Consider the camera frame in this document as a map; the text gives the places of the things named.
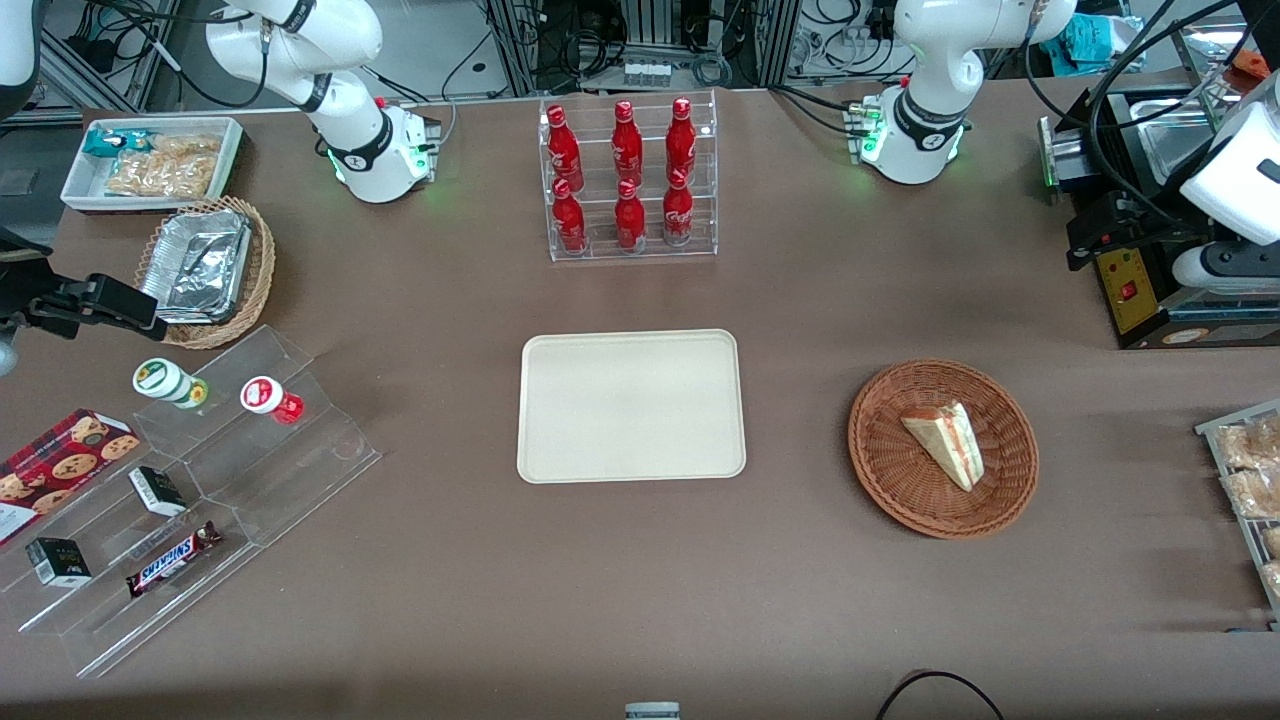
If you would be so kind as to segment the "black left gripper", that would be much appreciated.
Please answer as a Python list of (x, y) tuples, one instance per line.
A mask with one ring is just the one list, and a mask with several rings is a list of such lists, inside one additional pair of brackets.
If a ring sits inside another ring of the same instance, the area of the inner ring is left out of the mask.
[(1098, 229), (1068, 225), (1070, 272), (1115, 250), (1198, 247), (1216, 240), (1213, 222), (1178, 191), (1161, 191), (1148, 204), (1133, 193), (1111, 191), (1094, 208), (1101, 210)]

